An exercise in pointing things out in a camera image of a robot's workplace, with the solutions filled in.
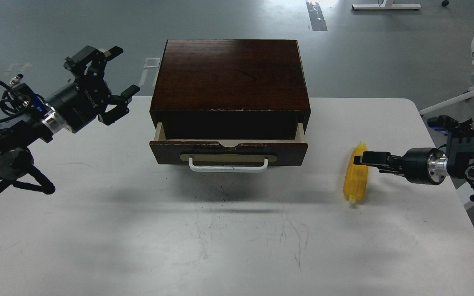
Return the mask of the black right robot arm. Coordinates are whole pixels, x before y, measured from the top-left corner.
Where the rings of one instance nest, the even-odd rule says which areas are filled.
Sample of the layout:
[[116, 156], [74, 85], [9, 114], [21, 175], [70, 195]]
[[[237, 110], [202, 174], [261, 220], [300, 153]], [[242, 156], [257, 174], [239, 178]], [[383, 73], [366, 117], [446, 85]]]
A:
[[472, 118], [459, 122], [449, 116], [429, 118], [427, 125], [446, 136], [440, 148], [412, 148], [403, 156], [368, 151], [353, 164], [376, 167], [380, 173], [406, 178], [415, 184], [442, 184], [446, 177], [466, 180], [474, 190], [474, 127]]

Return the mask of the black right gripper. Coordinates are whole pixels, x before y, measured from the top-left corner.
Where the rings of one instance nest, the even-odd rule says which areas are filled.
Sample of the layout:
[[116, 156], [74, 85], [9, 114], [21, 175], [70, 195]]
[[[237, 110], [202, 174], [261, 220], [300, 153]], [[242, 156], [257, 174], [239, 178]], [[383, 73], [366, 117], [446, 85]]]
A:
[[415, 184], [441, 184], [447, 177], [447, 157], [436, 148], [412, 148], [402, 157], [390, 152], [365, 151], [353, 158], [354, 165], [376, 167], [380, 173], [405, 177]]

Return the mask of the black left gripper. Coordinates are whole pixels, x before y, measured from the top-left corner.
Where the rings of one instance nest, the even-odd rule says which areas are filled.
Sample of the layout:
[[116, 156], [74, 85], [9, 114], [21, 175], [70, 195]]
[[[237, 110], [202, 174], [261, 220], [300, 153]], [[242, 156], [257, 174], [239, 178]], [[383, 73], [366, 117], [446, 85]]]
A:
[[64, 68], [74, 79], [46, 99], [65, 121], [66, 129], [77, 133], [98, 116], [98, 121], [111, 125], [130, 112], [128, 105], [132, 97], [140, 91], [139, 86], [131, 85], [120, 95], [112, 95], [104, 80], [107, 62], [124, 52], [114, 46], [101, 51], [85, 46], [72, 57], [66, 57]]

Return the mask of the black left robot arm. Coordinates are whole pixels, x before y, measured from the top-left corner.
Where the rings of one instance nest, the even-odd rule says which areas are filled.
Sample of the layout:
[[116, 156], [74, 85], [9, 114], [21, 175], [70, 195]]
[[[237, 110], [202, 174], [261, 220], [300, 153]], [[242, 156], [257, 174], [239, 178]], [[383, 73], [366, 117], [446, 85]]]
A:
[[29, 145], [51, 142], [62, 129], [77, 133], [94, 119], [111, 125], [128, 114], [139, 86], [113, 95], [104, 81], [107, 63], [122, 53], [118, 46], [107, 51], [85, 46], [64, 62], [74, 81], [47, 99], [22, 83], [20, 73], [8, 84], [0, 81], [0, 193], [10, 186], [54, 193], [54, 184], [34, 165]]

